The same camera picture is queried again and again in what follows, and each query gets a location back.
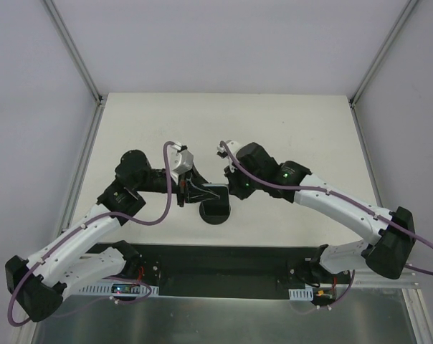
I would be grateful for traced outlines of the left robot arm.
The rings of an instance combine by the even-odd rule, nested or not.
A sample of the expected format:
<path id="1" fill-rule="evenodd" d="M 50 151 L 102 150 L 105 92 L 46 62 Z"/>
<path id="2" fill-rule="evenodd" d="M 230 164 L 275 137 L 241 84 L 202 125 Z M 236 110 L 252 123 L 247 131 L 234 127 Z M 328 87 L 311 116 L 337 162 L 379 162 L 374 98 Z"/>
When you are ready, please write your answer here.
<path id="1" fill-rule="evenodd" d="M 228 187 L 209 183 L 194 166 L 186 147 L 168 154 L 163 147 L 164 168 L 153 169 L 144 152 L 124 153 L 115 168 L 114 181 L 98 196 L 95 204 L 53 242 L 29 255 L 15 255 L 5 264 L 6 285 L 11 294 L 7 318 L 18 327 L 26 320 L 13 318 L 19 303 L 28 319 L 40 322 L 82 287 L 104 278 L 136 281 L 141 268 L 139 253 L 127 242 L 111 244 L 99 255 L 83 259 L 88 249 L 103 236 L 131 221 L 143 226 L 160 224 L 168 216 L 172 198 L 179 206 L 216 201 L 229 203 Z"/>

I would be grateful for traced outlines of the black smartphone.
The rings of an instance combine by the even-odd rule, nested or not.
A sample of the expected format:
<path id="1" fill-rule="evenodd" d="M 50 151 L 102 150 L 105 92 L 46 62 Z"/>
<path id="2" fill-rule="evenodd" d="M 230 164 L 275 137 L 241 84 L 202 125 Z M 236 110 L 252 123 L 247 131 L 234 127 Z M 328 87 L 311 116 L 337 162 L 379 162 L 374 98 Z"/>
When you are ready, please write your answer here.
<path id="1" fill-rule="evenodd" d="M 228 187 L 228 185 L 226 185 L 224 183 L 208 183 L 208 184 L 219 184 L 219 185 L 221 185 L 221 187 L 218 190 L 218 193 L 220 195 L 220 199 L 214 200 L 214 201 L 227 202 L 230 205 L 230 202 L 229 202 L 229 187 Z"/>

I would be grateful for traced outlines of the black phone stand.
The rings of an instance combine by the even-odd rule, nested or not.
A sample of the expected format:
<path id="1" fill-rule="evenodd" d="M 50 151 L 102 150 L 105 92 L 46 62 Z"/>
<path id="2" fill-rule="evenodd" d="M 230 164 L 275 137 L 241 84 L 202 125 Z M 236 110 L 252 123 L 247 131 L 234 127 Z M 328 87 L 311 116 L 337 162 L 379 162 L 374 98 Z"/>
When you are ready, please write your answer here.
<path id="1" fill-rule="evenodd" d="M 210 225 L 220 225 L 227 221 L 231 207 L 227 202 L 203 201 L 199 205 L 199 216 Z"/>

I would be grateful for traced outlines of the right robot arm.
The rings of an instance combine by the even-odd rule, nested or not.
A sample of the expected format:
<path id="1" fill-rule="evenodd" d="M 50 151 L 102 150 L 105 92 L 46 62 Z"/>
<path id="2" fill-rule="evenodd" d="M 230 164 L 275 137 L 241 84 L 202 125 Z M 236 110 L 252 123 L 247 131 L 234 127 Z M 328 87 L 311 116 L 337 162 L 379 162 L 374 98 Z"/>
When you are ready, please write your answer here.
<path id="1" fill-rule="evenodd" d="M 272 198 L 318 211 L 359 236 L 356 242 L 319 246 L 310 260 L 295 268 L 299 277 L 324 283 L 346 270 L 368 267 L 387 279 L 400 278 L 416 241 L 409 210 L 365 204 L 299 163 L 278 163 L 257 143 L 242 146 L 228 140 L 219 144 L 217 154 L 229 161 L 224 175 L 231 195 L 244 200 L 262 190 Z"/>

